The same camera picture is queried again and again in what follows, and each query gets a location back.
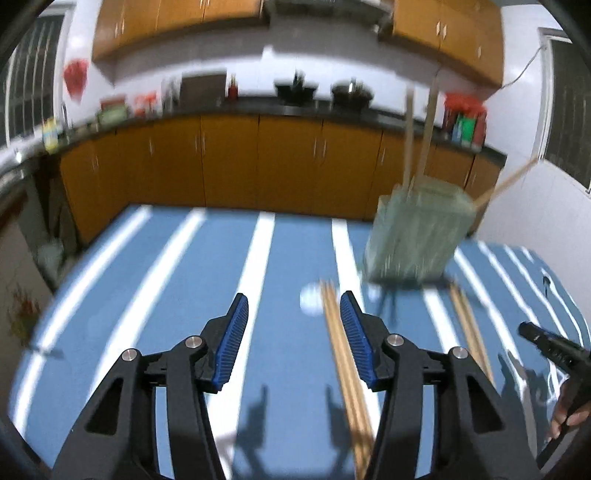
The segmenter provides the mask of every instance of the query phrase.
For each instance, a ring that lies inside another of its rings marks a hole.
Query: window
[[[54,115],[54,69],[63,14],[38,17],[0,73],[0,147]]]
[[[546,35],[547,125],[543,157],[591,184],[591,72],[567,38]]]

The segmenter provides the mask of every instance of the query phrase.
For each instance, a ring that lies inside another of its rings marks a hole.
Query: electrical cable
[[[525,66],[525,68],[523,69],[523,71],[519,74],[519,76],[513,80],[512,82],[507,83],[506,85],[503,85],[501,88],[499,88],[499,90],[502,90],[503,88],[507,88],[510,87],[511,85],[513,85],[517,80],[519,80],[523,74],[525,73],[525,71],[529,68],[529,66],[531,65],[531,63],[535,60],[535,58],[538,56],[538,53],[540,53],[540,50],[542,50],[543,48],[545,48],[544,46],[540,46],[540,48],[538,48],[538,50],[535,51],[534,56],[530,58],[529,62],[527,63],[527,65]]]

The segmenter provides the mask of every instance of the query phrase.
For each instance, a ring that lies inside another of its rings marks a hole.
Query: white stripe
[[[585,346],[585,344],[583,343],[583,334],[581,332],[581,329],[579,328],[579,323],[577,322],[577,320],[575,320],[570,309],[566,306],[566,303],[564,302],[563,298],[560,296],[560,293],[558,293],[558,290],[556,289],[556,285],[554,283],[554,280],[552,279],[552,276],[543,268],[541,270],[542,270],[542,275],[545,275],[546,277],[548,277],[550,279],[550,291],[558,299],[558,301],[560,302],[560,304],[562,305],[562,307],[564,308],[564,310],[568,314],[570,321],[573,322],[574,327],[577,329],[577,333],[579,334],[579,342],[580,342],[581,346]],[[583,317],[583,323],[585,324],[585,327],[587,328],[587,335],[589,337],[589,341],[591,342],[591,333],[589,332],[589,325],[587,325],[587,320],[585,320],[584,317]]]
[[[560,323],[560,320],[556,316],[556,312],[552,308],[552,305],[550,305],[550,302],[546,299],[546,297],[542,294],[542,292],[540,291],[540,289],[536,286],[536,284],[534,283],[534,281],[531,279],[531,276],[530,276],[529,272],[527,271],[527,269],[519,261],[519,258],[517,258],[517,256],[513,253],[513,250],[511,248],[509,248],[506,245],[504,245],[504,248],[505,248],[505,252],[507,253],[507,255],[509,255],[509,258],[511,259],[511,261],[519,269],[519,272],[525,278],[525,281],[528,283],[528,285],[530,286],[530,288],[532,289],[532,291],[535,293],[535,296],[538,297],[538,299],[540,300],[540,302],[542,302],[542,305],[544,305],[544,307],[546,307],[546,310],[548,310],[548,313],[550,314],[550,317],[552,318],[552,321],[556,325],[556,328],[558,329],[558,332],[563,337],[568,338],[569,336],[566,334],[566,331],[562,327],[562,324]]]
[[[123,315],[111,332],[109,341],[100,357],[95,376],[88,392],[88,398],[111,369],[117,357],[125,349],[135,347],[144,326],[160,299],[195,233],[205,220],[204,209],[193,209],[177,227],[166,242],[158,258],[142,279],[133,298],[127,304]]]
[[[527,258],[527,260],[529,260],[532,263],[534,262],[534,257],[531,256],[530,251],[527,250],[526,247],[521,247],[521,251],[523,252],[525,257]]]
[[[240,348],[238,349],[230,380],[223,386],[223,390],[220,393],[211,395],[207,403],[213,438],[217,444],[222,468],[228,480],[232,478],[234,444],[236,442],[236,431],[240,416],[246,362],[251,348],[256,313],[259,302],[261,301],[274,228],[275,214],[261,212],[256,222],[254,233],[252,234],[251,244],[248,248],[248,254],[244,262],[244,267],[242,268],[242,275],[237,289],[237,292],[243,293],[248,298],[248,322],[244,330]]]
[[[136,233],[145,225],[151,215],[152,210],[149,206],[140,206],[117,229],[112,237],[102,245],[84,270],[72,282],[63,299],[56,306],[56,309],[47,322],[47,328],[41,335],[38,343],[41,352],[50,351],[55,347],[58,338],[68,325],[70,319],[78,311],[88,292],[95,286],[98,279],[109,265],[111,265],[111,262],[117,257],[119,252],[123,250]],[[31,402],[33,401],[33,395],[41,378],[41,372],[45,366],[45,362],[46,358],[44,355],[39,352],[32,352],[27,370],[18,389],[15,409],[11,418],[22,437],[25,436]]]
[[[519,352],[517,351],[517,347],[515,346],[515,342],[513,341],[513,337],[507,325],[501,315],[501,312],[496,308],[495,304],[491,300],[486,288],[482,284],[482,281],[474,271],[474,268],[468,261],[468,259],[462,253],[462,250],[458,247],[454,253],[454,259],[458,266],[462,269],[464,275],[466,276],[468,282],[472,286],[472,289],[476,293],[476,296],[480,300],[482,306],[486,309],[489,318],[494,325],[497,335],[501,340],[501,344],[505,349],[505,352],[511,352],[515,360],[521,365],[521,369],[523,368],[523,362],[521,361],[521,357],[519,356]],[[521,378],[519,372],[515,369],[513,362],[510,358],[507,359],[507,365],[511,369],[513,377],[515,378],[515,383],[519,388],[519,397],[521,398],[521,403],[524,409],[525,415],[525,429],[527,432],[527,439],[528,444],[530,446],[530,450],[535,453],[538,450],[537,447],[537,437],[535,431],[535,417],[534,417],[534,409],[531,405],[531,395],[530,389],[527,385],[527,382]]]
[[[357,273],[355,255],[353,254],[353,247],[349,240],[346,220],[333,218],[332,237],[335,248],[336,268],[339,274],[339,291],[341,293],[347,290],[352,291],[359,303],[359,308],[361,308],[362,312],[365,312],[365,303],[363,302],[363,295],[361,295],[361,279]],[[381,415],[378,395],[372,392],[361,379],[359,379],[359,382],[361,383],[365,405],[368,409],[369,423],[371,424],[375,437],[378,434],[379,418]]]
[[[423,299],[437,331],[441,348],[444,353],[448,353],[449,350],[460,345],[460,342],[457,340],[456,331],[447,314],[447,309],[435,288],[425,288],[423,290]]]
[[[478,242],[478,248],[480,251],[488,257],[488,261],[490,262],[492,268],[495,269],[497,275],[500,276],[501,280],[511,293],[511,296],[515,300],[515,303],[518,307],[525,313],[527,319],[533,323],[534,325],[540,326],[540,322],[538,321],[538,317],[535,316],[534,311],[531,307],[525,302],[519,291],[517,290],[515,284],[511,280],[510,276],[508,275],[507,271],[503,268],[503,266],[499,263],[496,255],[491,252],[491,250],[486,246],[484,242]],[[551,397],[560,393],[560,382],[558,381],[558,374],[556,373],[556,366],[548,360],[548,364],[550,366],[550,379],[552,380],[552,386],[554,391],[550,392]]]

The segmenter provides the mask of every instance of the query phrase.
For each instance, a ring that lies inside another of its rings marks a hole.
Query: wooden chopstick
[[[404,137],[404,174],[402,176],[402,188],[410,187],[410,175],[413,167],[413,141],[414,141],[414,88],[407,88],[407,111]]]
[[[439,86],[437,79],[433,79],[431,89],[429,90],[429,102],[427,104],[427,116],[425,118],[425,129],[423,133],[423,144],[421,146],[421,157],[418,161],[417,175],[414,179],[414,185],[418,186],[423,175],[425,175],[425,166],[431,147],[431,138],[433,136],[433,124],[435,123],[435,111],[437,110],[437,97],[439,96]]]
[[[495,379],[492,375],[491,362],[486,353],[484,340],[482,339],[480,329],[478,328],[478,324],[476,323],[476,319],[474,318],[466,294],[455,283],[450,285],[449,293],[456,310],[457,318],[462,325],[462,330],[464,331],[466,342],[468,343],[468,350],[472,355],[472,358],[494,386]]]
[[[324,282],[320,284],[320,289],[326,326],[329,331],[345,413],[349,423],[353,460],[355,461],[355,478],[363,480],[374,448],[374,434],[369,423],[361,379],[357,373],[345,329],[340,319],[335,289],[331,284]]]
[[[497,197],[497,195],[504,192],[511,185],[513,185],[517,180],[519,180],[523,175],[525,175],[531,167],[533,167],[536,163],[538,163],[538,161],[539,161],[539,158],[537,158],[537,157],[532,158],[528,163],[526,163],[521,168],[519,168],[508,179],[503,181],[503,183],[491,188],[490,190],[487,190],[482,195],[480,195],[476,200],[474,200],[474,207],[476,207],[476,211],[478,212],[481,208],[486,206],[488,204],[488,202],[490,202],[492,199]]]

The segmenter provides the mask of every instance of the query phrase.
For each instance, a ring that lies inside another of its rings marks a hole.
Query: kitchen cabinet
[[[394,34],[439,49],[440,0],[394,2]]]
[[[397,0],[393,40],[478,82],[503,78],[501,10],[490,0]]]
[[[84,244],[88,244],[108,222],[100,201],[97,169],[92,142],[74,147],[61,156],[61,179]]]
[[[201,118],[203,184],[208,207],[256,208],[258,116]]]
[[[123,0],[103,0],[96,21],[92,59],[97,60],[119,48]]]
[[[95,165],[98,172],[100,199],[107,222],[115,218],[128,203],[127,178],[118,137],[105,135],[94,141]]]
[[[322,123],[261,117],[258,135],[257,208],[311,213]]]
[[[205,206],[199,118],[157,122],[151,129],[154,200]]]
[[[448,150],[438,145],[427,160],[425,174],[434,179],[443,180],[464,188],[473,161],[474,155]]]
[[[128,128],[119,131],[115,137],[130,203],[153,204],[158,200],[155,193],[151,129],[151,126]]]
[[[469,14],[445,4],[441,5],[440,51],[470,67],[478,60],[476,23]]]
[[[379,131],[323,124],[314,215],[363,218],[381,137]]]
[[[156,30],[168,31],[203,21],[207,0],[161,0]]]
[[[126,46],[156,33],[160,0],[124,0],[120,46]]]
[[[466,183],[466,193],[473,199],[478,198],[496,185],[501,168],[487,160],[482,155],[477,155]]]
[[[421,156],[422,138],[416,138],[413,145],[413,164],[411,178],[416,175],[418,160]],[[427,162],[430,161],[435,146],[431,145]],[[402,185],[404,175],[404,136],[384,132],[379,149],[374,178],[365,207],[365,220],[372,220],[378,209],[378,200],[382,195],[390,195],[396,185]]]
[[[262,0],[204,0],[206,3],[203,21],[227,18],[258,17]]]

